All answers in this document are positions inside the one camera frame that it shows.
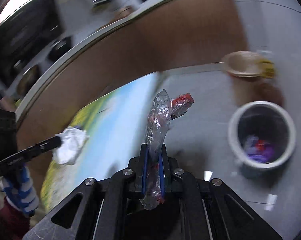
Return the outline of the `left hand blue-white glove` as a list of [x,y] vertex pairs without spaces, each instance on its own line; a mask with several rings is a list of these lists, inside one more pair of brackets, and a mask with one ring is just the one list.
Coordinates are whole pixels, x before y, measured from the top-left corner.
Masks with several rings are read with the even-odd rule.
[[23,166],[17,170],[13,178],[17,180],[15,184],[8,176],[4,176],[0,182],[1,189],[6,194],[6,200],[25,217],[32,217],[39,205],[39,198],[29,169]]

